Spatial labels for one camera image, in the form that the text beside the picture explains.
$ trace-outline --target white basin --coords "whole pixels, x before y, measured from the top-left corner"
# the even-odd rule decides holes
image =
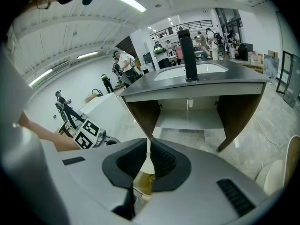
[[[198,64],[197,65],[197,74],[201,73],[220,73],[228,71],[227,68],[216,65],[216,64]],[[178,67],[166,70],[164,72],[159,73],[155,78],[154,81],[174,78],[174,77],[181,77],[186,75],[186,68],[185,67]]]

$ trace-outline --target ceiling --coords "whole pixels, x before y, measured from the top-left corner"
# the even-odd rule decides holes
[[[119,0],[81,0],[53,3],[48,10],[34,10],[13,23],[14,60],[19,73],[31,82],[45,71],[77,56],[99,50],[110,54],[116,45],[140,27],[198,8],[233,8],[251,11],[265,0],[137,0],[144,13]]]

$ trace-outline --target table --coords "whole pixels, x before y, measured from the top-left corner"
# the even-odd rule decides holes
[[[195,51],[195,55],[204,54],[204,51]]]
[[[221,128],[226,135],[221,152],[251,119],[269,79],[229,60],[198,62],[195,82],[186,82],[181,71],[183,65],[148,73],[120,96],[149,139],[155,127]],[[192,108],[187,98],[193,99]]]

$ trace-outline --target ceiling light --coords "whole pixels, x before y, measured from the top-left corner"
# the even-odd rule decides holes
[[[147,10],[143,5],[141,5],[140,3],[138,3],[135,0],[121,0],[121,1],[133,6],[134,8],[136,8],[137,10],[139,10],[141,12],[144,12]]]
[[[91,55],[95,55],[97,54],[99,51],[95,51],[95,52],[90,52],[90,53],[87,53],[87,54],[84,54],[84,55],[80,55],[77,57],[77,59],[81,59],[81,58],[85,58],[85,57],[88,57],[88,56],[91,56]]]
[[[32,86],[33,84],[35,84],[38,80],[40,80],[41,78],[45,77],[47,74],[51,73],[52,69],[48,70],[47,72],[43,73],[41,76],[39,76],[38,78],[36,78],[32,83],[29,84],[29,86]]]

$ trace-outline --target railing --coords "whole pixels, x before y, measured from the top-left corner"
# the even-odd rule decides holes
[[[211,20],[201,20],[201,21],[195,21],[195,22],[187,22],[183,24],[179,24],[176,26],[172,26],[166,29],[163,29],[161,31],[158,31],[156,33],[151,34],[151,38],[155,41],[159,38],[163,38],[166,36],[169,36],[173,33],[176,33],[179,31],[179,27],[182,27],[183,30],[185,29],[201,29],[201,28],[209,28],[212,27],[212,21]]]

